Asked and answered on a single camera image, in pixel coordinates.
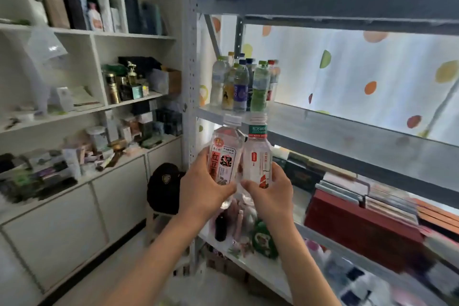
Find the white floor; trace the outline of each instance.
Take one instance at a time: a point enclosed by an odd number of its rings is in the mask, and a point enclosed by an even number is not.
[[[55,305],[99,305],[145,251],[144,237],[145,231],[142,230],[73,287]],[[190,306],[279,306],[287,304],[249,295],[245,287],[238,281],[212,269],[203,269],[192,277],[171,277],[164,289],[164,295],[174,302],[182,301]]]

